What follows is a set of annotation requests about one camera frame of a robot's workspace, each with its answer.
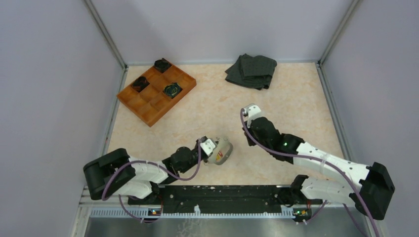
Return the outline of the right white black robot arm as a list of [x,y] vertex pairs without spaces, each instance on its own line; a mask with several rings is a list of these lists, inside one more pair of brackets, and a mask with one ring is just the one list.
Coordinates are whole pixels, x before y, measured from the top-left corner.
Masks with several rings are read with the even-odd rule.
[[274,159],[318,171],[326,179],[308,175],[295,177],[290,198],[295,203],[321,199],[353,204],[374,220],[383,220],[395,193],[387,167],[379,162],[371,165],[344,160],[324,152],[302,138],[280,133],[265,117],[252,121],[241,119],[250,146],[257,146]]

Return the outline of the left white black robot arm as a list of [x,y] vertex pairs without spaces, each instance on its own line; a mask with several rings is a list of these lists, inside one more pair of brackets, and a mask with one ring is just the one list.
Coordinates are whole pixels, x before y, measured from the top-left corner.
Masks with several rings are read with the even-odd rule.
[[83,167],[90,198],[107,200],[112,195],[132,196],[153,204],[158,199],[158,184],[181,180],[191,169],[197,174],[200,162],[207,161],[218,142],[206,136],[193,149],[180,147],[162,161],[131,157],[125,148],[116,149]]

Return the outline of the metal key holder plate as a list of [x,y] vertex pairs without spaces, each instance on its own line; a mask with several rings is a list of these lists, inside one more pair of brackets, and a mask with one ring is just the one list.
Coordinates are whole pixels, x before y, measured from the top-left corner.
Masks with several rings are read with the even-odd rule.
[[[212,139],[212,140],[217,144],[217,147],[213,151],[212,155],[208,158],[207,163],[222,165],[231,156],[231,154],[233,152],[233,145],[229,141],[227,136],[224,136],[224,137],[221,137],[221,138],[216,137],[215,140],[214,139]],[[216,160],[216,155],[219,151],[221,151],[223,153],[224,157],[221,160]]]

